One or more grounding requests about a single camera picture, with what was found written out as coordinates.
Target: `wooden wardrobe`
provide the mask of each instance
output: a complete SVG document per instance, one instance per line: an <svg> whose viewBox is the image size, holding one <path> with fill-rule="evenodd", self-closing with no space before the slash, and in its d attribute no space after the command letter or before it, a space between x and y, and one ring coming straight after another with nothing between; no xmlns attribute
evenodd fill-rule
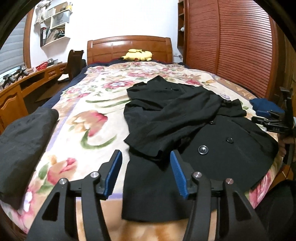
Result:
<svg viewBox="0 0 296 241"><path fill-rule="evenodd" d="M285 68L284 34L268 14L253 0L183 4L183 61L278 102Z"/></svg>

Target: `black folded garment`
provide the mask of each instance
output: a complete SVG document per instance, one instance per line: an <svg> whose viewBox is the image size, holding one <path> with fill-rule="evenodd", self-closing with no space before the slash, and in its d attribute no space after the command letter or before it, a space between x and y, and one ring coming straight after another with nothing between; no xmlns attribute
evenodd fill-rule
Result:
<svg viewBox="0 0 296 241"><path fill-rule="evenodd" d="M57 110L39 107L0 135L0 200L16 210L58 118Z"/></svg>
<svg viewBox="0 0 296 241"><path fill-rule="evenodd" d="M276 140L245 118L238 99L224 100L202 86L160 76L127 92L130 161L123 219L165 222L189 217L191 202L180 196L170 165L174 149L195 171L215 180L232 178L243 192L264 177L278 152Z"/></svg>

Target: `blue gripper pad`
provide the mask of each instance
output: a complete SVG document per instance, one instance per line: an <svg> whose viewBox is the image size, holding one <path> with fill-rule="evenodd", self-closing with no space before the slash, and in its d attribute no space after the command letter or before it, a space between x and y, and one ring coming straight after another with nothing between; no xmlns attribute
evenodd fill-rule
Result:
<svg viewBox="0 0 296 241"><path fill-rule="evenodd" d="M103 195L108 198L114 189L120 168L122 165L122 153L119 150L115 150L110 161L101 165L98 172L101 175L100 182L104 182Z"/></svg>
<svg viewBox="0 0 296 241"><path fill-rule="evenodd" d="M193 168L189 163L183 162L177 150L174 150L170 153L170 164L173 169L173 173L180 195L183 198L188 199L190 192L188 191L187 184L191 180Z"/></svg>

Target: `red basket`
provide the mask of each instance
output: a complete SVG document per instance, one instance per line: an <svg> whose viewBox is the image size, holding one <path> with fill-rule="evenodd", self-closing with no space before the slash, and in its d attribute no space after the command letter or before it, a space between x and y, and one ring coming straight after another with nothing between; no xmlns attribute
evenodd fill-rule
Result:
<svg viewBox="0 0 296 241"><path fill-rule="evenodd" d="M44 62L44 63L38 65L38 66L36 67L36 69L37 69L38 71L43 70L43 69L46 69L47 65L48 65L48 63L47 63L47 62Z"/></svg>

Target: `floral bedspread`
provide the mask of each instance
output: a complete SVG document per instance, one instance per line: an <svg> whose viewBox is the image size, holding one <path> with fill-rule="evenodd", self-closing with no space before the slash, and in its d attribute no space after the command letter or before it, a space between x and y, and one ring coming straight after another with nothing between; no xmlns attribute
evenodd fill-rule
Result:
<svg viewBox="0 0 296 241"><path fill-rule="evenodd" d="M254 96L214 74L186 69L178 64L128 62L109 67L90 67L86 74L81 82L64 91L54 106L59 112L59 121L36 167L23 207L13 210L1 202L3 210L27 233L44 200L60 178L65 177L70 181L82 179L98 170L102 163L109 161L113 151L119 149L123 153L122 168L113 194L107 201L102 201L112 240L126 240L127 235L129 240L146 240L148 236L162 240L160 235L163 235L164 230L169 233L165 240L181 240L187 220L143 224L121 219L123 182L129 161L128 146L123 141L129 134L123 115L125 104L129 102L126 89L157 75L174 83L202 85L225 99L239 99L249 119L255 115L249 103ZM257 188L246 193L254 208L265 196L281 163L282 159L278 155ZM85 240L80 199L77 199L76 208L79 238Z"/></svg>

